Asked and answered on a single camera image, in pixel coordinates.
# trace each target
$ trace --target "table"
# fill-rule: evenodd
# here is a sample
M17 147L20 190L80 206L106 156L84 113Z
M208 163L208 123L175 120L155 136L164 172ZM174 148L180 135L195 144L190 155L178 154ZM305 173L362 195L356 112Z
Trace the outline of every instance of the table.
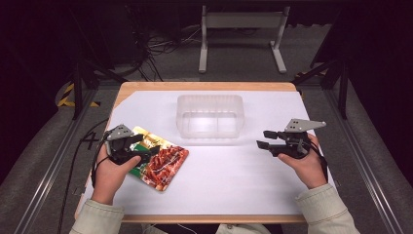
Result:
M199 94L200 92L202 94L236 93L243 97L245 125L244 133L241 133L240 138L230 143L219 142L216 145L199 142L194 144L194 142L179 138L176 127L171 125L171 122L174 122L173 113L168 114L169 111L166 110L168 106L173 106L176 102L177 95ZM283 112L274 114L274 108L271 106L262 110L260 106L263 105L253 103L256 97L268 96L280 97L275 100L267 99L266 105L274 104L282 107ZM159 98L157 101L153 98L144 99L145 97ZM150 106L155 106L152 108L153 118L149 120L147 116L142 116L147 110L146 103L148 102L151 102ZM259 140L265 139L261 136L262 131L265 130L261 130L265 121L257 123L253 121L254 114L260 111L269 113L272 118L265 119L270 119L271 125L275 124L274 128L277 129L285 127L289 122L290 114L296 114L297 116L294 117L297 118L308 118L299 93L290 83L124 83L115 100L108 129L116 127L120 122L130 128L134 127L132 125L139 125L190 151L190 155L173 178L171 185L164 192L155 190L132 175L126 177L114 201L114 205L126 208L124 221L140 223L304 222L304 217L295 206L294 197L306 190L306 187L290 167L273 158L268 151L258 149L255 141L249 138L250 136L255 138L258 133L260 135L258 137L262 137L258 138ZM166 116L160 116L159 113L164 113ZM259 126L256 127L257 133L251 131L252 125ZM88 181L86 192L80 200L76 214L92 192L91 182Z

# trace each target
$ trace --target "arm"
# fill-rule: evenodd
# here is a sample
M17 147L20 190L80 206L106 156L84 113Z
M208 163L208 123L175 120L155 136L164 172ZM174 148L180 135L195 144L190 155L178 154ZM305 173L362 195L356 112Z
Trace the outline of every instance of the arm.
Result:
M309 138L319 145L315 136L309 134ZM309 188L296 199L309 224L309 233L358 233L352 215L334 187L325 180L319 156L313 149L300 160L285 154L280 154L279 159L294 169Z
M94 193L80 211L70 234L115 234L119 232L124 209L113 207L113 199L116 191L124 182L125 176L137 165L140 157L133 157L121 166L114 164L106 157L106 146L103 144L97 156L97 162L101 163L96 172Z

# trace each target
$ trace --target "transparent box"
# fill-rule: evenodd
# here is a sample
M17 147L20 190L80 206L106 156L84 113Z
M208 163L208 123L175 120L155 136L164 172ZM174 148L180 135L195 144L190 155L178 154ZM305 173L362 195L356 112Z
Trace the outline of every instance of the transparent box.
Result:
M244 103L240 96L178 97L176 126L182 138L237 138L243 125Z

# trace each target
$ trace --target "gray floor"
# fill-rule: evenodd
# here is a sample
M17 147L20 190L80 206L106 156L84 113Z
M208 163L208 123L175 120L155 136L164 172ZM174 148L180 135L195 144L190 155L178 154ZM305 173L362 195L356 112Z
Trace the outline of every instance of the gray floor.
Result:
M193 41L170 54L155 56L156 66L165 81L291 81L296 73L310 69L309 64L328 28L315 25L289 27L285 30L281 45L287 68L285 74L277 71L268 44L273 33L269 30L258 30L252 35L243 35L237 31L211 33L205 74L198 73L199 41ZM147 64L143 68L148 76L153 74ZM142 80L137 73L127 78ZM327 128L316 130L316 133L337 182L337 189L352 213L358 230L361 233L377 234L413 233L413 224L410 222L410 217L413 216L413 189L398 170L392 155L359 103L355 91L350 87L347 108L349 118L344 123L354 133L362 154L380 185L379 190L372 188L368 178L364 176L357 163L354 148L346 137L343 120L336 113L335 102L331 102L331 96L337 96L337 88L332 92L323 91L317 81L317 78L312 79L297 89L303 92L310 118L328 124ZM102 82L93 93L93 100L100 101L101 106L87 108L83 118L78 121L71 120L74 111L72 107L60 107L58 113L27 145L0 188L0 233L13 233L15 230L18 233L57 233L62 199L76 146L91 126L110 115L118 90L119 86L113 85L113 82ZM56 95L56 99L60 97L61 93ZM65 153L57 155L61 143L67 137L67 130L74 124L78 124L79 128L73 133ZM96 138L102 135L104 128L105 124L102 124L94 130ZM68 233L74 222L73 215L81 188L90 171L94 146L88 149L88 145L83 143L77 154L65 205L62 233ZM62 159L61 168L57 168L59 171L56 177L44 187L44 200L34 206L31 200L39 184L42 185L42 179L55 157ZM374 192L377 191L382 192L387 199L384 204L374 200ZM378 209L380 205L390 207L391 210L383 213ZM24 215L28 207L37 209ZM394 224L393 230L386 222L388 215L394 216L398 222L399 226ZM307 233L306 228L305 224L282 226L285 234ZM125 223L121 233L141 233L141 228L138 224Z

